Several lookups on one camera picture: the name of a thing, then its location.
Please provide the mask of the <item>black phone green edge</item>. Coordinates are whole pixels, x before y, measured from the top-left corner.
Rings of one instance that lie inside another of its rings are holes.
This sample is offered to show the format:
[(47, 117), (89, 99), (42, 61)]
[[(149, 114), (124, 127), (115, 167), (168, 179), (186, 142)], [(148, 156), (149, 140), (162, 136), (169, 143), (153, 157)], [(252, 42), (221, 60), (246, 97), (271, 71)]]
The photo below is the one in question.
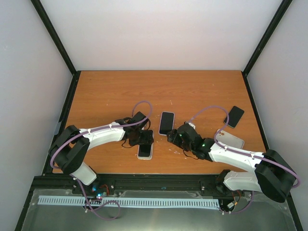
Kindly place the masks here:
[(224, 119), (224, 123), (227, 124), (231, 128), (235, 128), (239, 121), (241, 120), (242, 116), (244, 115), (244, 110), (233, 106), (232, 109), (229, 111), (229, 121), (227, 123), (227, 117)]

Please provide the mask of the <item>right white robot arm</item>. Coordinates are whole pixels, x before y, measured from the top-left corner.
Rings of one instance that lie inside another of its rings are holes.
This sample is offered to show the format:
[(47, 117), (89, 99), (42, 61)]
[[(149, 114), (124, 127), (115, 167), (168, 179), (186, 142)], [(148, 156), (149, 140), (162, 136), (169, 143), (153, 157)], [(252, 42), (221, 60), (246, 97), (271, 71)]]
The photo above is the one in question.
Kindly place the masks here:
[(299, 184), (298, 177), (275, 151), (252, 152), (228, 146), (213, 138), (202, 138), (190, 124), (167, 133), (169, 143), (191, 152), (197, 159), (225, 163), (242, 172), (224, 171), (217, 189), (262, 192), (269, 199), (283, 203), (290, 190)]

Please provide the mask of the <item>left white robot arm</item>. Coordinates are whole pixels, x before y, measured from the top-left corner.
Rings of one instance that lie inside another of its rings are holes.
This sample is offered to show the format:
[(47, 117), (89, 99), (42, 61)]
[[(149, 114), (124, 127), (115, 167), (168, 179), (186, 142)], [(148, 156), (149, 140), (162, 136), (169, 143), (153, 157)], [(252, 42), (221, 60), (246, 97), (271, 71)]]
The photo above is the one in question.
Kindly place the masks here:
[(144, 128), (149, 123), (149, 118), (137, 112), (133, 117), (118, 119), (101, 127), (78, 129), (74, 125), (68, 126), (49, 149), (50, 166), (82, 182), (88, 193), (96, 193), (100, 181), (96, 172), (84, 162), (87, 151), (118, 141), (127, 141), (131, 147), (151, 146), (154, 142), (153, 134)]

